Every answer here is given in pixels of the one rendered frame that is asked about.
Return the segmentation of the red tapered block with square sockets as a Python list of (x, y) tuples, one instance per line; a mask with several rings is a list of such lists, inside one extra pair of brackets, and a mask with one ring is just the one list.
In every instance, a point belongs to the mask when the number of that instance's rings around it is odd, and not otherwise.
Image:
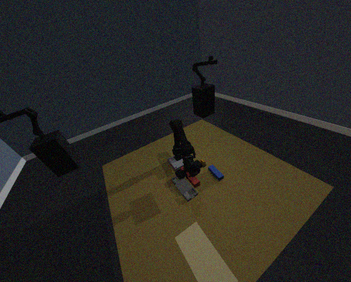
[[(184, 170), (184, 167), (181, 167), (180, 168), (181, 171)], [(194, 177), (191, 177), (189, 172), (187, 172), (187, 177), (188, 177), (188, 181), (193, 185), (194, 188), (200, 186), (200, 181), (194, 176)]]

